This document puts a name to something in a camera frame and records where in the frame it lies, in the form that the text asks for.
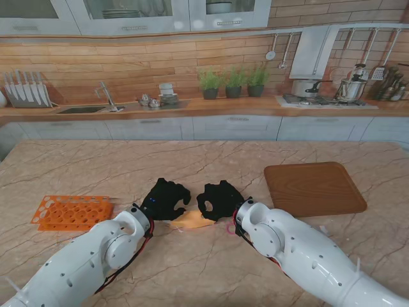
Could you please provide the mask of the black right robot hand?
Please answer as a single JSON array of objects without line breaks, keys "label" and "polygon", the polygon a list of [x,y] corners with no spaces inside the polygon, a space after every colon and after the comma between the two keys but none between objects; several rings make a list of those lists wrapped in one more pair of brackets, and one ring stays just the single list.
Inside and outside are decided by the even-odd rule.
[{"label": "black right robot hand", "polygon": [[226,180],[221,180],[219,184],[206,184],[204,192],[196,200],[202,216],[215,222],[232,217],[237,206],[245,201],[240,192]]}]

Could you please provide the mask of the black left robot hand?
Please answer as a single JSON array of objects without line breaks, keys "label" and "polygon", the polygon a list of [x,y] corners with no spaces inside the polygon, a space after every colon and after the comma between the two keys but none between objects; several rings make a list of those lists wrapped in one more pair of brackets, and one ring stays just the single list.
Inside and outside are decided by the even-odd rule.
[{"label": "black left robot hand", "polygon": [[179,201],[188,205],[190,191],[181,184],[159,178],[151,191],[144,198],[141,210],[154,221],[173,221],[184,214],[185,208],[175,209]]}]

